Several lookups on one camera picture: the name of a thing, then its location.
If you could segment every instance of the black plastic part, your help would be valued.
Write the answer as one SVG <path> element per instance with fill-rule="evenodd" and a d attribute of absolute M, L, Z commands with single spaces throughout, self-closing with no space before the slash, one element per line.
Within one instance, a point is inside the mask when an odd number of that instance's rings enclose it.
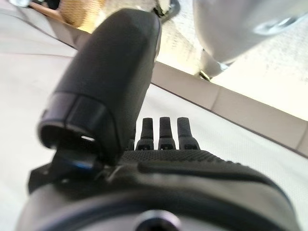
<path fill-rule="evenodd" d="M 153 119 L 144 118 L 142 120 L 142 131 L 140 140 L 137 143 L 136 150 L 153 150 Z"/>
<path fill-rule="evenodd" d="M 134 128 L 130 139 L 127 144 L 126 151 L 134 151 L 135 150 L 135 138 L 136 138 L 136 127 Z"/>
<path fill-rule="evenodd" d="M 120 10 L 78 52 L 38 125 L 44 146 L 86 136 L 98 156 L 115 165 L 127 147 L 149 87 L 159 49 L 160 23 L 152 13 Z"/>
<path fill-rule="evenodd" d="M 180 12 L 180 3 L 178 0 L 170 0 L 170 9 L 166 13 L 163 13 L 159 0 L 156 0 L 156 2 L 153 12 L 160 18 L 161 23 L 165 23 Z"/>
<path fill-rule="evenodd" d="M 174 139 L 172 138 L 172 130 L 169 117 L 161 117 L 159 119 L 158 149 L 160 150 L 176 149 Z"/>
<path fill-rule="evenodd" d="M 28 191 L 31 194 L 37 188 L 62 181 L 93 180 L 103 169 L 100 161 L 97 161 L 97 145 L 93 141 L 79 138 L 79 140 L 66 141 L 60 144 L 52 162 L 31 171 Z"/>
<path fill-rule="evenodd" d="M 192 137 L 189 119 L 185 117 L 178 118 L 178 136 L 179 146 L 182 150 L 200 150 L 197 140 Z"/>

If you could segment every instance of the woven basket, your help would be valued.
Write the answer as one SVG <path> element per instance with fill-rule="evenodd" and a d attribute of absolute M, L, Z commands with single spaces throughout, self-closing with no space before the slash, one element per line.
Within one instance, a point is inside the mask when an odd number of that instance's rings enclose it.
<path fill-rule="evenodd" d="M 60 14 L 70 25 L 92 33 L 105 0 L 61 0 Z"/>

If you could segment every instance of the black rubber grip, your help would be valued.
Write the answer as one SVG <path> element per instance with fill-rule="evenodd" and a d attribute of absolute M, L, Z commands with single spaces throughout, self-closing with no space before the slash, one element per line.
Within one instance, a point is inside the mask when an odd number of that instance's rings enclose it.
<path fill-rule="evenodd" d="M 142 131 L 141 139 L 152 139 L 153 140 L 153 119 L 144 118 L 142 120 Z"/>
<path fill-rule="evenodd" d="M 44 146 L 85 136 L 114 165 L 126 148 L 149 87 L 159 49 L 160 23 L 148 12 L 120 10 L 78 52 L 38 126 Z"/>

